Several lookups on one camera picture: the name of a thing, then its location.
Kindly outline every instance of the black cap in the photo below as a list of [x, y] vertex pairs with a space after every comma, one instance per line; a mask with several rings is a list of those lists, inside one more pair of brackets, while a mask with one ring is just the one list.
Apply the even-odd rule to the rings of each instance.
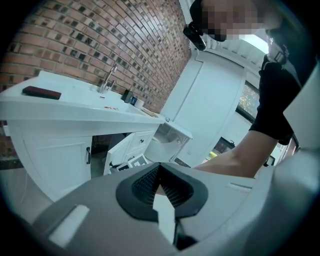
[[190, 7], [190, 15], [193, 20], [194, 26], [208, 34], [212, 39], [218, 42], [224, 42], [227, 39], [227, 36], [220, 34], [219, 31], [214, 29], [208, 29], [208, 24], [203, 23], [203, 14], [202, 14], [202, 0], [195, 0]]

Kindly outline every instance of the black sleeve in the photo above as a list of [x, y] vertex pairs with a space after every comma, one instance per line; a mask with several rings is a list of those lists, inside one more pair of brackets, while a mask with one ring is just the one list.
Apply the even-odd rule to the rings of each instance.
[[259, 71], [259, 106], [250, 131], [266, 134], [282, 145], [288, 145], [294, 134], [283, 112], [300, 91], [294, 77], [279, 63], [264, 57]]

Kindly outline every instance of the person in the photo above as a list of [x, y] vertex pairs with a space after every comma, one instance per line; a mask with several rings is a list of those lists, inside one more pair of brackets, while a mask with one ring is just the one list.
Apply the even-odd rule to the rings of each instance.
[[191, 18], [204, 34], [223, 41], [265, 29], [269, 46], [259, 71], [257, 116], [247, 135], [232, 150], [195, 169], [253, 178], [278, 142], [289, 143], [294, 132], [283, 112], [316, 65], [314, 34], [318, 30], [310, 22], [312, 14], [306, 14], [309, 9], [306, 4], [297, 7], [277, 0], [196, 0], [192, 4]]

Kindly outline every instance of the fluorescent light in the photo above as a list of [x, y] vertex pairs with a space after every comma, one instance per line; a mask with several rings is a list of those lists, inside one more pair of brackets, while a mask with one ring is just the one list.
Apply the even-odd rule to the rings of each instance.
[[240, 39], [246, 41], [250, 45], [256, 47], [260, 51], [265, 54], [269, 53], [268, 43], [261, 39], [260, 37], [256, 36], [255, 34], [243, 34], [239, 36]]

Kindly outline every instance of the cabinet handle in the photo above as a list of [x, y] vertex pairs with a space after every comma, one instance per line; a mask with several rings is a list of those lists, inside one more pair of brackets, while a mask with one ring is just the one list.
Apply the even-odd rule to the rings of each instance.
[[89, 146], [86, 148], [86, 151], [88, 152], [88, 161], [86, 162], [86, 164], [90, 165], [90, 163], [91, 163], [91, 154], [90, 154], [90, 147]]

